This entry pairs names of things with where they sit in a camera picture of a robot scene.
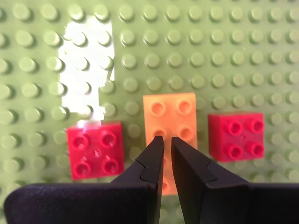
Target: red lego brick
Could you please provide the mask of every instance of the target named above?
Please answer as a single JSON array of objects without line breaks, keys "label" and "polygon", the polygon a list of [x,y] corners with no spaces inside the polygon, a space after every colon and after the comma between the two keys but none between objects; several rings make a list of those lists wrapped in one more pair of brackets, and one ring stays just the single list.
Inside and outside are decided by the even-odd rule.
[{"label": "red lego brick", "polygon": [[221,162],[264,156],[262,113],[209,114],[210,155]]},{"label": "red lego brick", "polygon": [[67,129],[73,180],[118,175],[124,171],[121,124],[84,124]]}]

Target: lego stud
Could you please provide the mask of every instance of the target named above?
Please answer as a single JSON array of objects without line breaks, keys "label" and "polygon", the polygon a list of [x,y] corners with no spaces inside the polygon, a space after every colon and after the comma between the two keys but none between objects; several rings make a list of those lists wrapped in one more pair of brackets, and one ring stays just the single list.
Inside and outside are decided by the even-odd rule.
[{"label": "lego stud", "polygon": [[262,157],[264,153],[264,147],[261,143],[248,142],[245,144],[245,150],[255,157]]},{"label": "lego stud", "polygon": [[239,135],[242,132],[242,126],[237,121],[230,121],[226,124],[226,131],[231,135]]},{"label": "lego stud", "polygon": [[90,175],[92,168],[86,161],[80,161],[75,165],[74,174],[80,178]]},{"label": "lego stud", "polygon": [[169,189],[169,183],[165,176],[163,176],[162,191],[166,192]]},{"label": "lego stud", "polygon": [[154,102],[150,106],[150,113],[155,117],[162,117],[165,114],[165,110],[163,102]]},{"label": "lego stud", "polygon": [[235,144],[230,144],[226,147],[226,154],[232,159],[237,160],[242,155],[242,149],[240,146]]},{"label": "lego stud", "polygon": [[163,128],[156,128],[153,132],[153,138],[156,136],[162,136],[164,140],[167,138],[167,132]]},{"label": "lego stud", "polygon": [[73,141],[73,147],[79,151],[86,150],[89,147],[89,138],[87,135],[83,134],[76,137]]},{"label": "lego stud", "polygon": [[116,174],[119,170],[120,166],[115,159],[106,158],[102,163],[102,169],[107,175]]},{"label": "lego stud", "polygon": [[104,148],[113,148],[117,143],[116,135],[110,131],[102,131],[100,134],[100,144]]},{"label": "lego stud", "polygon": [[259,133],[263,132],[264,124],[263,124],[262,120],[250,119],[245,122],[245,127],[249,131],[251,131],[255,134],[259,134]]},{"label": "lego stud", "polygon": [[192,103],[188,100],[180,100],[177,105],[177,110],[182,115],[188,115],[192,110]]},{"label": "lego stud", "polygon": [[184,126],[184,127],[181,127],[181,128],[179,129],[179,131],[178,131],[178,136],[179,136],[182,140],[188,142],[188,141],[190,141],[190,140],[192,139],[192,137],[193,137],[193,131],[192,131],[192,129],[191,129],[190,127],[188,127],[188,126]]}]

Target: lego baseplate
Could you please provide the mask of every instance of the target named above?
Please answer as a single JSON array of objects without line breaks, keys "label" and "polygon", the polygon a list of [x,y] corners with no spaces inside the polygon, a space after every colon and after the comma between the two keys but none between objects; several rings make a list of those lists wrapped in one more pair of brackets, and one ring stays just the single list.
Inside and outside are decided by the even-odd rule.
[{"label": "lego baseplate", "polygon": [[[121,121],[130,164],[150,94],[196,94],[205,154],[209,113],[262,112],[265,157],[222,165],[298,182],[298,20],[297,0],[2,0],[0,204],[25,184],[71,181],[65,128],[80,119]],[[177,198],[162,201],[161,223],[183,222]]]}]

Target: green lego baseplate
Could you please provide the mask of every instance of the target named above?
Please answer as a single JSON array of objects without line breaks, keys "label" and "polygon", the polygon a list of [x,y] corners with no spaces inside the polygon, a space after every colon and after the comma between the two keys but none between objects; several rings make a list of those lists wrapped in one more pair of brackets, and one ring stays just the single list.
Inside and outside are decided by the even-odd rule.
[{"label": "green lego baseplate", "polygon": [[[80,119],[122,121],[129,166],[149,94],[195,92],[207,155],[209,113],[264,113],[264,159],[221,165],[298,182],[298,22],[298,0],[0,1],[0,223],[12,190],[71,182],[65,129]],[[160,220],[184,223],[177,196]]]}]

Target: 2x3 lego brick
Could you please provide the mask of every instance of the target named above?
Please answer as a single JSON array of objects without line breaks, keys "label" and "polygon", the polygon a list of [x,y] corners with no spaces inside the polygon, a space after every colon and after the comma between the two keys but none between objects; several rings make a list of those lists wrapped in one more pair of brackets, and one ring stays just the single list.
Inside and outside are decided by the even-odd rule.
[{"label": "2x3 lego brick", "polygon": [[176,194],[172,173],[171,138],[180,137],[197,148],[196,98],[194,93],[143,96],[146,144],[163,136],[163,194]]}]

